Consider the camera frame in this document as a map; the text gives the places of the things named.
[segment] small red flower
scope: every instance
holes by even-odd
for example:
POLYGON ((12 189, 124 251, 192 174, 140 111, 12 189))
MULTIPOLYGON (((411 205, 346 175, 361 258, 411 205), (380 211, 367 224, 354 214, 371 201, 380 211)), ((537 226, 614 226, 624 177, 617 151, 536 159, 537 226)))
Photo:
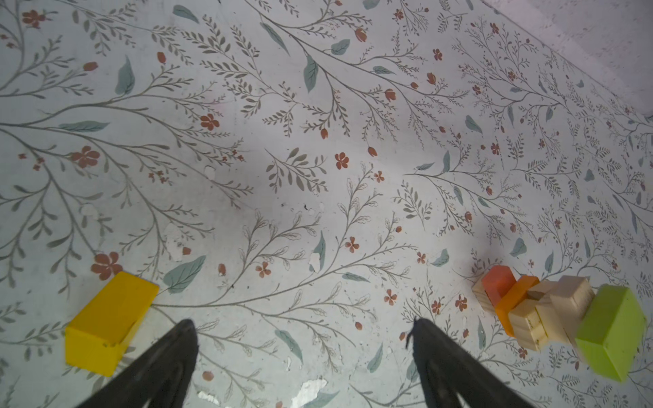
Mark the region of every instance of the small red flower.
POLYGON ((30 10, 23 13, 23 23, 30 24, 34 28, 39 28, 39 22, 45 21, 45 14, 39 14, 36 10, 30 10))
POLYGON ((349 248, 349 252, 354 253, 358 248, 360 248, 360 245, 355 243, 356 238, 350 236, 349 237, 349 242, 345 243, 345 248, 349 248))
POLYGON ((393 306, 394 303, 397 301, 397 295, 392 294, 392 291, 390 289, 386 290, 385 292, 388 294, 388 296, 384 297, 383 301, 389 303, 390 306, 393 306))
POLYGON ((431 312, 435 313, 436 315, 440 314, 440 308, 442 307, 442 303, 440 301, 433 301, 433 304, 431 305, 431 312))
POLYGON ((392 89, 385 90, 385 97, 388 99, 388 102, 395 101, 397 99, 397 95, 392 89))
POLYGON ((91 271, 94 274, 100 275, 101 281, 106 281, 109 279, 111 274, 116 275, 118 272, 123 270, 122 266, 116 264, 117 261, 117 252, 111 252, 109 255, 99 253, 95 256, 95 264, 91 265, 91 271))
POLYGON ((71 153, 71 160, 76 161, 77 165, 79 165, 81 168, 97 165, 97 159, 99 158, 100 153, 95 150, 91 150, 91 146, 82 147, 81 153, 79 151, 71 153))
POLYGON ((267 262, 263 262, 262 266, 257 266, 256 272, 259 273, 260 277, 265 277, 265 275, 270 275, 272 273, 272 271, 268 269, 267 262))
POLYGON ((94 71, 97 68, 97 62, 87 62, 86 64, 82 65, 82 68, 86 72, 94 71))
POLYGON ((341 168, 347 168, 347 163, 349 163, 349 158, 344 151, 340 154, 336 153, 336 167, 338 167, 338 170, 341 168))
POLYGON ((467 298, 463 298, 461 297, 461 295, 458 295, 458 300, 456 301, 456 307, 460 309, 460 311, 467 309, 467 298))
POLYGON ((354 34, 356 35, 358 41, 365 42, 367 40, 367 34, 365 33, 365 30, 363 30, 363 28, 360 27, 357 28, 354 34))
POLYGON ((213 118, 213 115, 207 114, 206 116, 201 116, 200 120, 202 121, 202 127, 206 127, 208 130, 212 131, 214 127, 220 127, 220 122, 213 118))

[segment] orange block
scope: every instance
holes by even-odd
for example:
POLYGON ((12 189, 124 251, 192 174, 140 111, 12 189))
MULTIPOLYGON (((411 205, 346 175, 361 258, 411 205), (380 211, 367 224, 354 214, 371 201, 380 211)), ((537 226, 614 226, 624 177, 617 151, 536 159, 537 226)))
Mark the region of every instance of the orange block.
POLYGON ((492 305, 496 307, 501 298, 505 296, 511 287, 515 284, 515 277, 513 271, 507 266, 497 265, 493 266, 490 271, 485 274, 481 280, 483 288, 490 298, 492 305))
POLYGON ((499 321, 503 325, 505 333, 510 336, 515 336, 515 331, 513 330, 513 325, 510 323, 510 318, 508 313, 526 299, 528 289, 539 283, 539 279, 535 276, 522 276, 519 278, 517 283, 510 288, 508 293, 505 294, 499 303, 494 307, 496 310, 496 316, 499 318, 499 321))

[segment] block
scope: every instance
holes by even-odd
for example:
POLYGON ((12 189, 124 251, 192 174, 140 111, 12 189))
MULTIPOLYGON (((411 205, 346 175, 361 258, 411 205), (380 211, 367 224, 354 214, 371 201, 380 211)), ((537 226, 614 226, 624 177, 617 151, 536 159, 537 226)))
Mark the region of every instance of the block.
POLYGON ((471 291, 472 293, 474 293, 474 296, 476 296, 476 299, 481 304, 483 310, 485 310, 488 313, 495 314, 494 306, 492 305, 492 302, 490 301, 488 294, 485 292, 485 289, 483 288, 482 279, 484 276, 485 275, 481 276, 481 278, 476 281, 474 286, 471 287, 471 291))
POLYGON ((549 343, 549 337, 541 323, 531 329, 513 327, 513 330, 515 331, 517 344, 525 349, 540 351, 549 343))
POLYGON ((628 378, 646 317, 627 287, 604 285, 578 327, 576 344, 590 368, 617 381, 628 378))
POLYGON ((508 336, 514 337, 513 325, 510 324, 508 313, 526 299, 528 289, 532 288, 539 283, 539 279, 535 276, 522 276, 517 283, 510 288, 508 293, 505 294, 499 303, 494 307, 496 316, 503 325, 503 329, 508 336))
POLYGON ((535 305, 537 305, 537 300, 525 299, 516 308, 508 312, 508 319, 513 328, 519 327, 524 330, 531 330, 542 324, 535 305))
POLYGON ((66 363, 110 377, 159 287, 119 272, 66 326, 66 363))
POLYGON ((560 317, 562 327, 575 347, 576 343, 573 339, 576 337, 576 331, 594 299, 594 291, 590 282, 584 277, 563 276, 556 287, 549 292, 549 295, 553 307, 560 317))
POLYGON ((556 312, 553 303, 551 303, 551 297, 548 294, 540 299, 535 305, 535 309, 550 341, 565 344, 571 343, 567 337, 567 333, 565 333, 564 327, 562 327, 558 312, 556 312))
POLYGON ((493 266, 490 271, 481 279, 483 288, 490 298, 492 305, 496 307, 501 298, 505 296, 515 284, 513 271, 507 266, 493 266))
POLYGON ((529 299, 540 300, 544 297, 544 295, 546 295, 554 287, 556 287, 557 284, 558 282, 542 281, 537 285, 533 286, 531 289, 529 289, 527 296, 529 299))

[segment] green block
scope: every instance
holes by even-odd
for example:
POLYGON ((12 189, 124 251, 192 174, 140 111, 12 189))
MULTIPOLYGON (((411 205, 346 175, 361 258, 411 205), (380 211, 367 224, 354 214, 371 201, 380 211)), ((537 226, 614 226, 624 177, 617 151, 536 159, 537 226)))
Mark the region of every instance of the green block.
POLYGON ((630 289, 604 285, 579 326, 576 343, 594 372, 623 381, 645 330, 646 317, 630 289))

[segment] leaf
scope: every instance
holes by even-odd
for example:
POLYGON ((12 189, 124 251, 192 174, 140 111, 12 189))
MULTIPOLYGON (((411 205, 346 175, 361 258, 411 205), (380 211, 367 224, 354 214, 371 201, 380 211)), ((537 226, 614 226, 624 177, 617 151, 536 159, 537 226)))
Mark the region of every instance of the leaf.
POLYGON ((336 44, 331 44, 331 53, 333 55, 342 55, 349 48, 349 39, 340 40, 336 44))
POLYGON ((333 400, 338 395, 339 392, 340 391, 335 392, 333 394, 327 394, 326 392, 318 391, 317 397, 313 401, 304 404, 303 408, 322 408, 326 406, 328 403, 330 403, 331 400, 333 400))
POLYGON ((445 248, 440 253, 438 259, 436 259, 434 262, 431 262, 431 265, 440 267, 446 264, 448 261, 449 261, 449 252, 447 251, 447 248, 445 248))
POLYGON ((290 55, 290 53, 288 52, 288 48, 286 48, 285 44, 283 43, 283 40, 281 39, 281 37, 279 37, 277 32, 274 31, 272 29, 272 27, 270 27, 269 25, 267 25, 265 23, 261 23, 261 26, 263 28, 265 28, 265 31, 267 31, 268 34, 270 35, 270 37, 272 37, 272 40, 274 42, 276 42, 277 44, 279 44, 286 51, 286 53, 288 53, 288 55, 290 55))
POLYGON ((370 373, 373 373, 379 368, 381 365, 381 361, 383 359, 383 343, 379 346, 379 349, 377 350, 376 354, 374 355, 374 358, 368 362, 368 370, 370 370, 370 373))
POLYGON ((618 198, 616 195, 614 195, 614 194, 613 194, 613 197, 614 197, 614 199, 616 200, 616 203, 619 204, 619 206, 620 206, 622 209, 624 209, 624 205, 621 204, 621 201, 619 200, 619 198, 618 198))
POLYGON ((635 233, 637 233, 637 216, 633 210, 630 210, 631 221, 633 221, 633 227, 635 227, 635 233))
POLYGON ((419 373, 417 372, 417 365, 415 361, 411 361, 410 366, 406 369, 406 379, 411 383, 416 381, 419 378, 419 373))
POLYGON ((453 193, 456 195, 458 201, 462 204, 462 194, 460 193, 460 189, 458 188, 458 186, 453 187, 453 193))
POLYGON ((315 82, 317 81, 317 64, 310 55, 306 56, 306 60, 306 68, 304 68, 304 83, 306 84, 306 89, 310 92, 315 88, 315 82))
POLYGON ((474 122, 474 119, 472 119, 471 116, 469 115, 465 116, 465 125, 467 125, 467 128, 469 130, 483 134, 481 128, 476 124, 476 122, 474 122))
POLYGON ((451 169, 451 156, 449 155, 449 150, 445 153, 445 156, 442 158, 443 168, 442 172, 446 173, 451 169))
POLYGON ((134 89, 134 71, 131 70, 131 63, 129 58, 125 57, 125 64, 118 71, 118 84, 116 85, 116 93, 118 95, 127 95, 134 89))
POLYGON ((302 356, 302 349, 299 348, 299 344, 293 339, 293 337, 290 335, 290 333, 286 332, 285 330, 274 330, 275 335, 277 335, 278 338, 280 338, 288 348, 290 349, 290 352, 299 357, 299 360, 304 363, 304 357, 302 356))
POLYGON ((485 343, 487 337, 485 336, 485 329, 483 328, 483 323, 481 323, 481 318, 479 317, 479 350, 483 350, 485 348, 485 343))
POLYGON ((197 17, 195 17, 195 15, 188 8, 185 8, 184 6, 175 5, 175 7, 172 8, 172 13, 175 16, 187 18, 188 20, 193 20, 198 24, 200 23, 197 17))
POLYGON ((381 0, 363 0, 363 7, 365 10, 370 10, 371 8, 376 7, 381 0))
POLYGON ((193 262, 181 264, 169 271, 163 277, 163 283, 168 285, 170 293, 181 293, 191 284, 195 276, 202 270, 205 255, 202 255, 193 262))
POLYGON ((587 238, 585 238, 585 255, 587 256, 587 259, 589 259, 590 256, 592 256, 592 251, 590 250, 590 244, 587 243, 587 238))
POLYGON ((544 262, 544 269, 548 273, 551 273, 551 268, 553 268, 553 251, 551 251, 551 255, 547 256, 547 260, 544 262))
MULTIPOLYGON (((325 237, 322 235, 322 231, 320 231, 320 240, 317 243, 317 247, 313 250, 313 253, 318 253, 320 254, 320 270, 325 265, 325 251, 327 250, 327 243, 325 242, 325 237)), ((311 272, 315 272, 315 268, 313 268, 313 265, 308 267, 308 270, 311 272)))
POLYGON ((375 74, 381 74, 381 75, 394 74, 394 72, 390 71, 388 68, 382 67, 381 65, 377 65, 376 67, 373 67, 372 70, 374 71, 375 74))
POLYGON ((77 123, 62 123, 59 125, 60 129, 65 129, 67 131, 71 132, 97 132, 102 129, 104 129, 109 122, 102 123, 102 122, 96 122, 94 120, 85 120, 77 123))
POLYGON ((357 274, 352 274, 351 272, 347 272, 347 273, 342 274, 342 279, 347 279, 347 280, 356 281, 356 282, 369 282, 364 277, 358 276, 357 274))
POLYGON ((526 253, 526 244, 522 238, 517 238, 517 241, 515 241, 515 246, 512 252, 510 252, 510 255, 516 257, 517 255, 521 255, 523 253, 526 253))
POLYGON ((419 165, 419 166, 417 166, 416 169, 417 169, 417 170, 428 170, 429 168, 431 168, 431 166, 432 166, 434 163, 435 163, 435 162, 433 162, 433 163, 424 163, 423 165, 419 165))

